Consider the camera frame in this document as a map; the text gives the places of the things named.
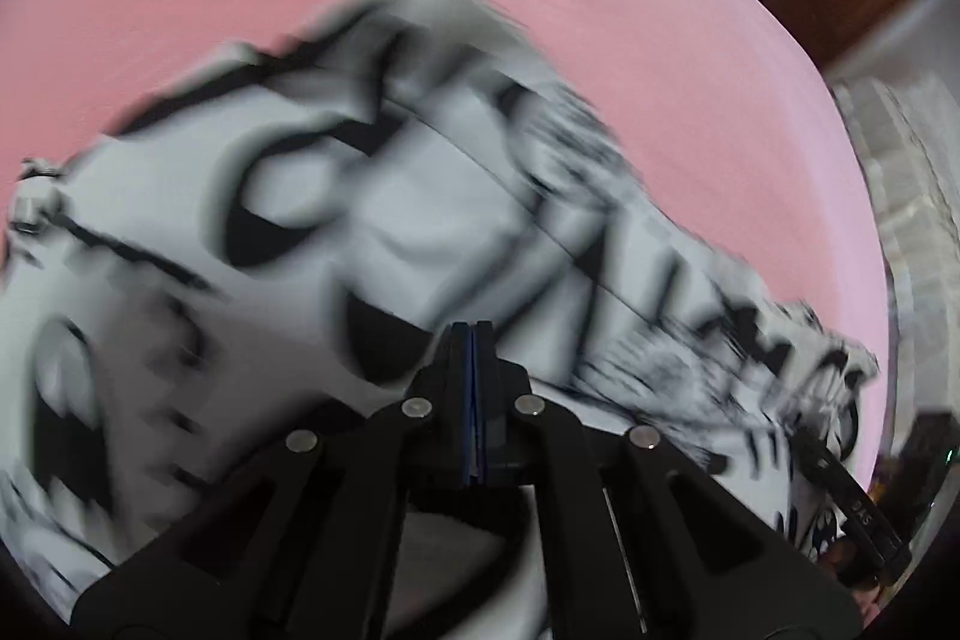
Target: folded fabric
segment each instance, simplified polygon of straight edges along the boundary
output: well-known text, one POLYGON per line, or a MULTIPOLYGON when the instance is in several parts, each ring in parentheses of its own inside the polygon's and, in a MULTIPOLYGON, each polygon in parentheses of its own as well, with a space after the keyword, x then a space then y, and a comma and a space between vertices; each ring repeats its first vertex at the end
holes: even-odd
MULTIPOLYGON (((265 420, 397 400, 453 321, 493 321, 585 423, 658 426, 792 540, 786 434, 846 458, 877 373, 671 223, 480 0, 348 0, 281 54, 225 49, 63 166, 28 162, 7 247, 0 533, 64 616, 265 420)), ((529 600, 483 608, 498 637, 542 602, 524 562, 529 600)))

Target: pink tablecloth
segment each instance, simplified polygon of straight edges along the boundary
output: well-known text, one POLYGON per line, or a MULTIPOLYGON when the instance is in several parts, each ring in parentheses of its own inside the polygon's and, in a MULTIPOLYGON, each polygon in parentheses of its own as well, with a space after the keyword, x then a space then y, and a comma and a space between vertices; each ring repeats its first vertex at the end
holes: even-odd
MULTIPOLYGON (((224 39, 267 47, 330 0, 0 0, 0 182, 64 157, 224 39)), ((656 202, 885 368, 870 204, 827 88, 755 0, 490 0, 621 136, 656 202)), ((885 381, 861 404, 869 479, 885 381)))

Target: round pink table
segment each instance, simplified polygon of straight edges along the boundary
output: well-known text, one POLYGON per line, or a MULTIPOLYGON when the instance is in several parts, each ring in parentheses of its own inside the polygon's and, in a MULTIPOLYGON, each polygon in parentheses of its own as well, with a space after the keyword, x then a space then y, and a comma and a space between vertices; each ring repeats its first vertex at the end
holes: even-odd
MULTIPOLYGON (((0 0, 0 182, 25 155, 88 143, 225 39, 270 47, 330 1, 0 0)), ((597 106, 666 213, 885 369, 880 243, 856 159, 819 74, 756 0, 490 1, 597 106)), ((884 400, 881 376, 862 394, 861 482, 884 400)))

